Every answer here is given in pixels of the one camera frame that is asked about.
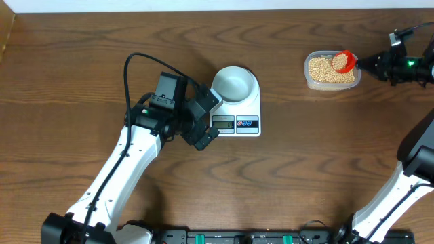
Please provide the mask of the red measuring scoop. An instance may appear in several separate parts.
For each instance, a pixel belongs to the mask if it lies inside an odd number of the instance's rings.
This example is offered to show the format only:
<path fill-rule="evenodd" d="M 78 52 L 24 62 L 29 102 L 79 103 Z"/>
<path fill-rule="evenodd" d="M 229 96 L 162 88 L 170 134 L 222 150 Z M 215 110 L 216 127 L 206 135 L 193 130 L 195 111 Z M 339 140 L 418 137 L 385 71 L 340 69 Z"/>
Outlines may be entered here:
<path fill-rule="evenodd" d="M 338 52 L 331 61 L 332 69 L 337 73 L 348 73 L 357 63 L 356 57 L 348 50 Z"/>

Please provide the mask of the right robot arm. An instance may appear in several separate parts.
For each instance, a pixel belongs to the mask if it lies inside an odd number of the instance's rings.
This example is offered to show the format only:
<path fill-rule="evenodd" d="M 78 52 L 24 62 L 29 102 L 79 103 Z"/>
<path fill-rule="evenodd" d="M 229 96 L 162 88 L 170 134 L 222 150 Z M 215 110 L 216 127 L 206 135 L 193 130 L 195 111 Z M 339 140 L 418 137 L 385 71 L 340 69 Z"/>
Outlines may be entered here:
<path fill-rule="evenodd" d="M 409 57 L 404 40 L 411 30 L 389 35 L 391 48 L 357 61 L 357 66 L 391 85 L 433 82 L 433 44 L 422 57 Z M 389 229 L 417 200 L 433 192 L 433 113 L 429 112 L 403 139 L 397 167 L 376 196 L 335 234 L 332 243 L 382 243 Z"/>

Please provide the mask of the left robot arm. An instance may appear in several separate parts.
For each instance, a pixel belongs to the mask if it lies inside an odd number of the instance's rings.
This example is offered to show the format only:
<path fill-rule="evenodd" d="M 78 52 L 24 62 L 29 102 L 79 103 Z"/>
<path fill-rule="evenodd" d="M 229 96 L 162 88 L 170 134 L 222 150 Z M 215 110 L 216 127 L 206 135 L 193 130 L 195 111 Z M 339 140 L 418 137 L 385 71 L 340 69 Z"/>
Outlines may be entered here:
<path fill-rule="evenodd" d="M 152 243 L 141 224 L 118 227 L 141 175 L 175 135 L 203 150 L 218 135 L 203 117 L 222 105 L 206 85 L 186 98 L 188 79 L 162 72 L 157 89 L 129 106 L 115 149 L 85 194 L 63 216 L 51 213 L 41 227 L 42 243 Z"/>

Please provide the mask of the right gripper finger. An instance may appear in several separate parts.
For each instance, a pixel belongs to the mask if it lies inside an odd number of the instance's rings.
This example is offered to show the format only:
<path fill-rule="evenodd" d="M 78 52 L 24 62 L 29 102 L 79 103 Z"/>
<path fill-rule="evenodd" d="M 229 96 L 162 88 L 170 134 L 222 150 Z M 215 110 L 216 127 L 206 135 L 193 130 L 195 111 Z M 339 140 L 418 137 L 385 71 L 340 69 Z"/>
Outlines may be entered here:
<path fill-rule="evenodd" d="M 359 69 L 362 70 L 363 72 L 367 73 L 369 76 L 371 76 L 371 77 L 373 77 L 373 78 L 375 78 L 375 79 L 378 79 L 378 78 L 379 78 L 379 76 L 378 76 L 378 71 L 377 71 L 376 67 L 371 67 L 371 66 L 368 66 L 368 67 L 359 66 Z"/>
<path fill-rule="evenodd" d="M 374 54 L 366 58 L 359 59 L 356 63 L 358 68 L 372 68 L 378 64 L 382 54 Z"/>

